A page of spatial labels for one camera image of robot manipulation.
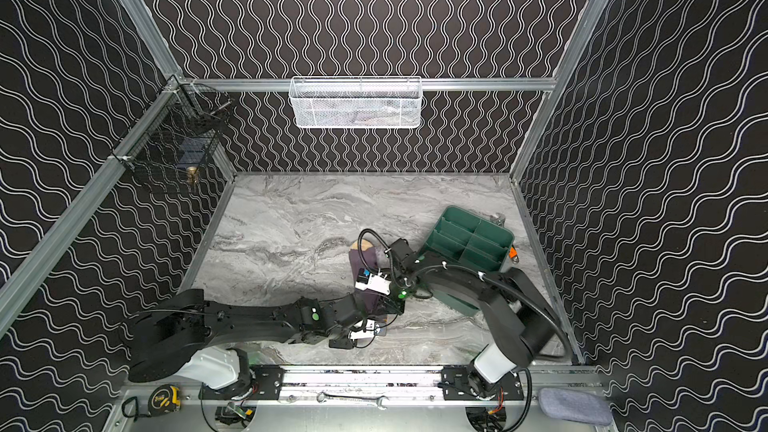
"gray marble surface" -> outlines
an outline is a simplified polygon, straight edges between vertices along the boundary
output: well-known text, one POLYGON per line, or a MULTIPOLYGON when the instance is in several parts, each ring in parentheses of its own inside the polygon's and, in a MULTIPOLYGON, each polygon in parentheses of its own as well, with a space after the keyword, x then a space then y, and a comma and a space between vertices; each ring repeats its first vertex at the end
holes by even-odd
MULTIPOLYGON (((505 176, 240 176, 194 286, 238 305, 338 298, 353 290, 348 251, 362 228, 420 247, 450 205, 503 213, 517 266, 547 297, 505 176)), ((489 341, 482 313, 467 318, 432 299, 408 301, 387 336, 364 349, 330 349, 326 341, 237 346, 261 363, 464 364, 489 341)), ((545 351, 559 349, 552 341, 545 351)))

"gray cloth pouch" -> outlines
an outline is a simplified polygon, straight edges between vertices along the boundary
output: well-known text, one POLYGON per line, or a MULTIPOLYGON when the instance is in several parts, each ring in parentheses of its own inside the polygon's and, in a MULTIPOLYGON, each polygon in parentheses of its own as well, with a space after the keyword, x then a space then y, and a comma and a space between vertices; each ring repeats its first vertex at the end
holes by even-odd
POLYGON ((543 388, 538 392, 538 405, 544 414, 553 419, 603 426, 614 421, 608 402, 586 392, 543 388))

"tape measure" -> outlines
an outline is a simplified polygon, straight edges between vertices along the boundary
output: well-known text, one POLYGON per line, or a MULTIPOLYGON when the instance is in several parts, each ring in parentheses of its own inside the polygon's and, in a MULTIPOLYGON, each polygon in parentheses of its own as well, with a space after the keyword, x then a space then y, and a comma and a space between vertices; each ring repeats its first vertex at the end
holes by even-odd
POLYGON ((157 417, 169 412, 175 412, 180 405, 179 389, 169 384, 161 385, 149 396, 149 416, 157 417))
POLYGON ((123 417, 133 419, 135 422, 139 417, 157 417, 169 412, 175 412, 179 409, 179 406, 181 406, 181 399, 179 399, 179 388, 175 385, 166 384, 156 388, 154 392, 152 392, 152 395, 149 396, 149 401, 147 404, 149 412, 148 414, 140 414, 138 412, 138 397, 131 397, 126 399, 125 402, 123 402, 122 409, 123 417), (126 407, 131 402, 134 404, 134 413, 129 415, 126 411, 126 407))

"mesh basket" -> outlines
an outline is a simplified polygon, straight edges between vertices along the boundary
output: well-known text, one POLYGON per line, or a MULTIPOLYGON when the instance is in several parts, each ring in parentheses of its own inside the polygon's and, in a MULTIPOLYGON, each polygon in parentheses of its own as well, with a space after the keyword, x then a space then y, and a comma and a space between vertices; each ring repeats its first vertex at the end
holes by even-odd
POLYGON ((293 77, 288 97, 304 128, 415 129, 421 77, 293 77))
POLYGON ((197 192, 229 121, 231 104, 227 94, 209 87, 182 86, 129 157, 118 160, 152 193, 197 192))

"wavy line pattern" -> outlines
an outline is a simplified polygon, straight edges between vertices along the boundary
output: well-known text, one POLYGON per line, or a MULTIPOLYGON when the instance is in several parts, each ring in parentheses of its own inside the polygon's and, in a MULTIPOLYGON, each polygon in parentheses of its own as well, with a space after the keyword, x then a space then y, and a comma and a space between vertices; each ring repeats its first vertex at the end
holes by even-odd
POLYGON ((284 93, 245 93, 222 138, 248 172, 507 172, 541 92, 425 94, 417 129, 300 129, 284 93))
POLYGON ((117 0, 0 0, 0 285, 164 79, 117 0))
MULTIPOLYGON (((0 285, 164 84, 118 0, 0 0, 0 285)), ((0 338, 0 430, 98 432, 127 314, 176 292, 224 188, 151 196, 124 176, 0 338)))
POLYGON ((198 196, 129 174, 110 192, 0 341, 0 430, 101 430, 128 374, 122 321, 178 290, 224 190, 207 171, 198 196))
POLYGON ((144 0, 186 75, 551 76, 586 0, 144 0))
POLYGON ((626 431, 768 424, 768 0, 610 0, 521 187, 626 431))

